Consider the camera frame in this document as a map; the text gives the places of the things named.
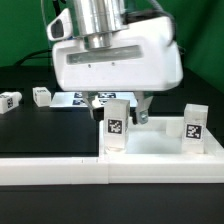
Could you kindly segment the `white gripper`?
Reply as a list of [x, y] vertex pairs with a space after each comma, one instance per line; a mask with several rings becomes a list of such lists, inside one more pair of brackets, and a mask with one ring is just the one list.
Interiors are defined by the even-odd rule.
[[115, 32], [108, 49], [88, 51], [79, 39], [54, 45], [56, 80], [64, 91], [84, 91], [82, 98], [93, 120], [104, 119], [98, 93], [89, 91], [136, 91], [134, 124], [148, 122], [152, 92], [179, 85], [183, 78], [180, 54], [171, 40], [166, 17], [135, 22]]

